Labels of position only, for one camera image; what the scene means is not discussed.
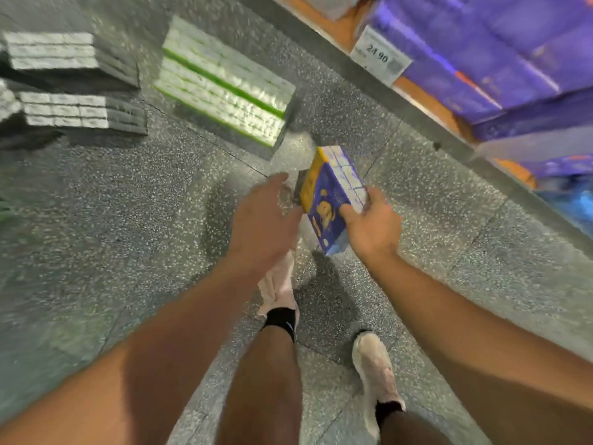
shoe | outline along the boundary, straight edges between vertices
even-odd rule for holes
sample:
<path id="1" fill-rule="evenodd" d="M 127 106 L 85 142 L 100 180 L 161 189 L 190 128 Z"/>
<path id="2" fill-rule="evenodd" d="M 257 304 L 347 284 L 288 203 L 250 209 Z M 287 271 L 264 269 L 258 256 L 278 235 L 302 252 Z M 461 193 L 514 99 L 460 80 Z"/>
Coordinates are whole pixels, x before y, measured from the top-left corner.
<path id="1" fill-rule="evenodd" d="M 397 393 L 396 378 L 387 348 L 373 332 L 364 331 L 354 340 L 352 361 L 364 387 L 364 419 L 369 433 L 379 440 L 379 425 L 376 423 L 377 402 L 397 401 L 406 410 L 404 400 Z"/>
<path id="2" fill-rule="evenodd" d="M 267 317 L 267 313 L 277 307 L 294 309 L 296 311 L 296 329 L 300 312 L 292 290 L 291 278 L 294 266 L 295 254 L 293 250 L 290 250 L 257 284 L 263 298 L 263 305 L 259 308 L 257 315 Z"/>

hand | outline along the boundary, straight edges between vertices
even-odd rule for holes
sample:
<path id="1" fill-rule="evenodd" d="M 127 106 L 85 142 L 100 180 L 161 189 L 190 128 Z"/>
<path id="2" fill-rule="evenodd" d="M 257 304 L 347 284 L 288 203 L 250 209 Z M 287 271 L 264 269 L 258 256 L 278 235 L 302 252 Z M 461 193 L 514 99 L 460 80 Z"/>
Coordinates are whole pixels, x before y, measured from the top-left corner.
<path id="1" fill-rule="evenodd" d="M 362 214 L 349 204 L 340 207 L 350 245 L 365 265 L 375 258 L 397 255 L 402 233 L 402 217 L 389 207 L 381 190 L 369 186 L 367 192 L 370 204 Z"/>
<path id="2" fill-rule="evenodd" d="M 233 217 L 228 255 L 254 266 L 262 277 L 297 242 L 303 210 L 297 206 L 284 215 L 278 204 L 287 178 L 287 173 L 278 173 L 251 189 Z"/>

person's right arm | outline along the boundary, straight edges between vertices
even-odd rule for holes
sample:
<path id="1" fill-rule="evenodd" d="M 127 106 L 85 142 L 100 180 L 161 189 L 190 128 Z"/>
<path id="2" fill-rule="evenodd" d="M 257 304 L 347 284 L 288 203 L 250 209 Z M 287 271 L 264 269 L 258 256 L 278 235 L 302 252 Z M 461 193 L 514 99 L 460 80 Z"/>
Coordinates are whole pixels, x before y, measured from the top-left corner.
<path id="1" fill-rule="evenodd" d="M 591 443 L 593 364 L 405 262 L 401 218 L 378 189 L 368 192 L 363 214 L 340 209 L 352 248 L 491 441 Z"/>

24.90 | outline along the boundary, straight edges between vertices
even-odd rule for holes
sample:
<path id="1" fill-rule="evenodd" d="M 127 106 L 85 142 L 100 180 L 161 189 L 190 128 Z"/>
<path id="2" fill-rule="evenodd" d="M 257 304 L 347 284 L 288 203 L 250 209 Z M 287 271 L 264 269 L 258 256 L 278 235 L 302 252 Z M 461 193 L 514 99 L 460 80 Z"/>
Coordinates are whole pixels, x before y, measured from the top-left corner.
<path id="1" fill-rule="evenodd" d="M 382 51 L 379 51 L 377 47 L 374 47 L 372 44 L 368 46 L 367 51 L 382 62 L 389 61 L 389 56 Z"/>

purple and yellow box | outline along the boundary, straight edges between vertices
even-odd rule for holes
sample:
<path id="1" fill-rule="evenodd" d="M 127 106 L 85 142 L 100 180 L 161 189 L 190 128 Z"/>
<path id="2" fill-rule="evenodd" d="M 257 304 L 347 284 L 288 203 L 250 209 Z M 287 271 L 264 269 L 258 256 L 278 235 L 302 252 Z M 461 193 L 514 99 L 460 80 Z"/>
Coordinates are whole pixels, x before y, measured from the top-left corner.
<path id="1" fill-rule="evenodd" d="M 344 203 L 358 213 L 367 202 L 367 190 L 341 146 L 318 146 L 301 188 L 301 205 L 325 254 L 348 248 L 346 223 L 338 213 Z"/>

